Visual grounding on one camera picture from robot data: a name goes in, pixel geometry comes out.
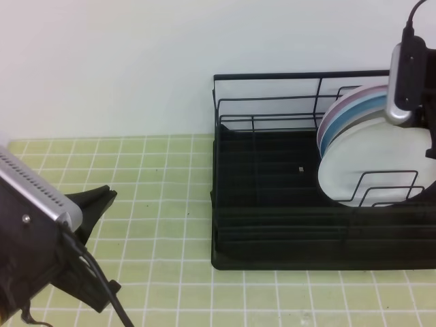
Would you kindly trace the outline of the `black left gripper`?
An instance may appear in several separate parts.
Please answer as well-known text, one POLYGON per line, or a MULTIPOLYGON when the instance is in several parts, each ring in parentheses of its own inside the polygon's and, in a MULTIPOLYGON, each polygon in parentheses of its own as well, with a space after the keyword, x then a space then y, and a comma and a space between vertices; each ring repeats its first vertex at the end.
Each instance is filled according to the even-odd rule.
MULTIPOLYGON (((82 212, 74 234, 83 245, 116 196, 108 185, 66 195, 82 212)), ((2 185, 1 319, 10 319, 50 284, 98 313, 110 304, 99 279, 62 244, 58 225, 16 190, 2 185)))

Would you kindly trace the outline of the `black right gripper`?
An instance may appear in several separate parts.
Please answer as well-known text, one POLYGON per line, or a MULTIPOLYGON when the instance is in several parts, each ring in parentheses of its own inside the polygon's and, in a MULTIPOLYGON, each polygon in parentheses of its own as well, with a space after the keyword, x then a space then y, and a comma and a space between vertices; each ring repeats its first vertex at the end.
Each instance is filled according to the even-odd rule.
POLYGON ((436 159, 435 50, 408 48, 401 51, 401 110, 418 116, 429 128, 426 157, 436 159))

